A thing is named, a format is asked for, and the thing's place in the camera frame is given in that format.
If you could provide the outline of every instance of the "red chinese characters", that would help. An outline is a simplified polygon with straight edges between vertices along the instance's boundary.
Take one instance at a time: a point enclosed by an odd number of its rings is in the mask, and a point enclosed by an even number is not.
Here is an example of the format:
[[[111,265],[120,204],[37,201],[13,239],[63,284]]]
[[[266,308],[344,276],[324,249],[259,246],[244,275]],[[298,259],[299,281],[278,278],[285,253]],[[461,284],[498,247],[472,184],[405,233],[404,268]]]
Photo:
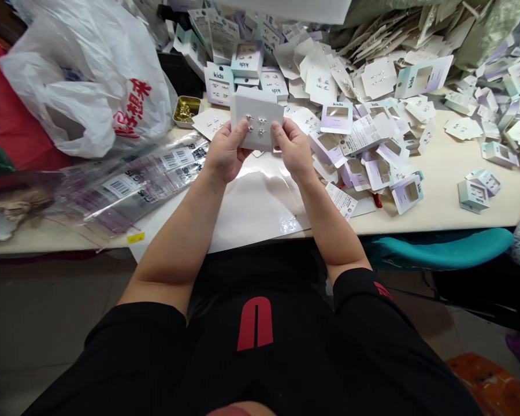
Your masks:
[[[130,139],[138,139],[140,136],[135,132],[139,120],[143,119],[144,97],[150,96],[152,91],[147,83],[131,78],[133,91],[129,93],[129,104],[125,113],[118,111],[114,114],[114,131],[116,135]]]

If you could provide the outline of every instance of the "red stripe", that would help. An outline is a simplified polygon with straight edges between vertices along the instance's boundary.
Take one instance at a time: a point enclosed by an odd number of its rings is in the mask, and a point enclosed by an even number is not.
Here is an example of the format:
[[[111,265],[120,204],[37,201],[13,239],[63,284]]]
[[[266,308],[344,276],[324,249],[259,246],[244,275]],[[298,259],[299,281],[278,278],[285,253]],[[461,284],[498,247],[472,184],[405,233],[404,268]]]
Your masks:
[[[241,312],[239,341],[237,351],[254,348],[254,327],[256,323],[256,307],[258,306],[258,341],[257,347],[273,343],[272,305],[267,298],[259,296],[244,304]]]

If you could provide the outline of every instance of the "white plastic bag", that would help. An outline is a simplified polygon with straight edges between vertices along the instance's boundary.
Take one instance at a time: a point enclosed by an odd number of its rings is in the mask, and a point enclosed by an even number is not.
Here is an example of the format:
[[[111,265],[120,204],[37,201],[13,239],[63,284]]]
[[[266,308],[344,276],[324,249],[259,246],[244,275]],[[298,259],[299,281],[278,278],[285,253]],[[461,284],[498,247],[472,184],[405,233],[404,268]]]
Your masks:
[[[114,0],[35,10],[0,68],[58,149],[95,158],[165,136],[177,94],[142,21]]]

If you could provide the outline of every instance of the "floor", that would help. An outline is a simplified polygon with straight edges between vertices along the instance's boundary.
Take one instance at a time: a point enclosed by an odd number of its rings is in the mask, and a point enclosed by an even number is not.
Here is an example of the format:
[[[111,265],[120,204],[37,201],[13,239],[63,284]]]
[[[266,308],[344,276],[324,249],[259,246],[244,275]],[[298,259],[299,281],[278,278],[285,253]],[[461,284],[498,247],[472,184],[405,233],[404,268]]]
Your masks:
[[[75,361],[87,333],[119,300],[135,269],[128,252],[84,261],[0,265],[0,416],[18,416]],[[418,273],[382,273],[386,285],[424,292]],[[428,344],[444,359],[468,351],[520,381],[505,328],[463,310],[390,290]]]

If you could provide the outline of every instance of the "white paper sheet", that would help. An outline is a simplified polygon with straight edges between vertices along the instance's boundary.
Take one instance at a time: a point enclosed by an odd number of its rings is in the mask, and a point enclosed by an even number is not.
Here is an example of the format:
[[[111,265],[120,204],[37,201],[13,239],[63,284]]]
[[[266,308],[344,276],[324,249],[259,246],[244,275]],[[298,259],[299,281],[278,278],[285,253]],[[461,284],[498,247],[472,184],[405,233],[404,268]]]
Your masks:
[[[135,225],[145,233],[144,241],[129,246],[137,262],[186,193],[167,201]],[[281,157],[269,153],[259,158],[249,157],[237,179],[227,186],[209,252],[246,246],[309,228],[298,186]]]
[[[343,24],[351,0],[216,0],[216,3],[238,10],[254,10],[293,20]]]

